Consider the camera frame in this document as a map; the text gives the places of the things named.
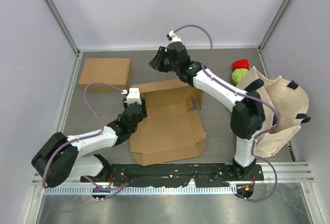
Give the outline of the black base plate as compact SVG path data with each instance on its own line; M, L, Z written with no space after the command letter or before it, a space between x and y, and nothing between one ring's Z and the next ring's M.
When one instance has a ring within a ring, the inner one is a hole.
M128 183L131 187L178 188L188 186L194 180L197 188L228 186L231 181L263 181L262 167L257 164L245 176L238 176L232 164L226 163L184 163L155 164L113 164L108 175L94 182L110 183L120 186Z

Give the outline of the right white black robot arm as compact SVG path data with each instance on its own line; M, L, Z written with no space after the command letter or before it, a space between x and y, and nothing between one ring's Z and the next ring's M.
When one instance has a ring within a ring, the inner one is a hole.
M201 62L191 60L181 42L159 47L149 65L159 72L175 72L182 82L211 95L230 111L230 128L237 137L233 174L239 180L249 177L256 164L252 155L255 139L266 118L259 93L220 79Z

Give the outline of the red toy pepper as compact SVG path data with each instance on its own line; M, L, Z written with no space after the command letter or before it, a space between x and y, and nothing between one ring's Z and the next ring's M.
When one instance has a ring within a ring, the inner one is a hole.
M249 61L247 59L240 59L234 61L232 64L232 70L235 71L236 69L250 69Z

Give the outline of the brown cardboard box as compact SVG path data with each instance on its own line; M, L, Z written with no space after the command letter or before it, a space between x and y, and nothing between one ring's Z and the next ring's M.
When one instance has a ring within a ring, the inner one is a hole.
M86 58L78 81L82 90L115 91L129 88L131 60L129 58Z
M206 134L196 103L203 91L178 79L136 85L145 99L147 117L129 139L130 151L142 166L200 156Z

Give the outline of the green toy cabbage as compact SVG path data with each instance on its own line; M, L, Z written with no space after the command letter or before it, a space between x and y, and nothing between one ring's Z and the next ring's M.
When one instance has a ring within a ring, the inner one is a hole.
M232 83L234 85L237 85L242 80L242 78L248 73L248 71L249 70L245 68L235 69L231 75Z

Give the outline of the beige tote bag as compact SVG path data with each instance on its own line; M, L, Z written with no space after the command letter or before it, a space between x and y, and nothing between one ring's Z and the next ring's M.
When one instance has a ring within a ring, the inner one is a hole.
M309 98L306 92L295 81L289 81L281 76L267 79L255 67L252 67L237 84L237 88L251 92L255 90L260 98L273 106L273 110L263 105L266 120L261 130L269 130L279 125L273 131L257 138L254 154L260 157L274 156L300 130L301 124L310 120L307 115Z

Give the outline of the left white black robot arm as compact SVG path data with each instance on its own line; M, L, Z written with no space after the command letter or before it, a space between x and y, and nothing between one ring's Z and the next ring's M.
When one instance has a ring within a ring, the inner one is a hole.
M139 122L147 117L145 99L123 102L124 110L117 119L102 129L76 136L54 133L33 157L31 164L42 177L45 188L54 188L69 177L94 178L105 182L111 166L96 150L118 146L137 131Z

